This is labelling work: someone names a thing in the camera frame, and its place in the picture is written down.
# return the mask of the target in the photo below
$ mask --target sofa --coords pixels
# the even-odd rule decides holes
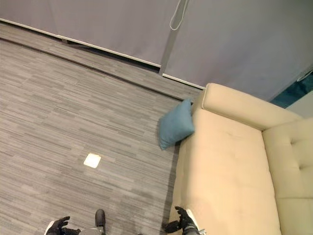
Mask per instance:
[[[170,221],[181,206],[207,235],[313,235],[313,118],[211,83],[192,120]]]

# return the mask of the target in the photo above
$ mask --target black shoe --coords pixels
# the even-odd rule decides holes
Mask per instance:
[[[104,213],[104,211],[102,209],[97,210],[95,220],[96,220],[96,227],[105,228],[106,214]]]

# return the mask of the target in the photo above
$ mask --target cable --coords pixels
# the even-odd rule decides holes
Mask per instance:
[[[307,78],[311,73],[313,73],[313,70],[309,71],[309,72],[306,73],[304,76],[299,77],[299,78],[297,79],[297,82],[300,82],[300,81],[302,81],[303,79]]]
[[[177,27],[176,27],[176,28],[173,28],[173,27],[172,27],[173,20],[174,20],[176,14],[177,14],[178,7],[179,7],[179,5],[180,5],[180,3],[181,3],[181,0],[179,0],[178,4],[177,4],[177,6],[176,6],[176,9],[175,9],[174,15],[172,16],[171,21],[170,21],[170,28],[171,28],[171,30],[176,31],[176,30],[180,27],[181,22],[182,22],[182,20],[184,19],[184,16],[185,16],[185,11],[186,11],[187,3],[188,3],[188,2],[189,2],[189,0],[185,0],[185,5],[184,5],[184,8],[183,8],[183,10],[182,10],[181,20],[180,20],[179,24],[177,25]]]

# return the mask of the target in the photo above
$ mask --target blue pillow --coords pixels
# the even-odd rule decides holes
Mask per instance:
[[[162,150],[194,133],[191,100],[186,99],[160,119],[160,147]]]

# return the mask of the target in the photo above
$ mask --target sofa seat cushion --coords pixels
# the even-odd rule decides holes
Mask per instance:
[[[182,142],[173,205],[210,235],[280,235],[261,131],[206,110]],[[177,219],[171,210],[171,220]]]
[[[313,118],[263,132],[283,235],[313,235]]]

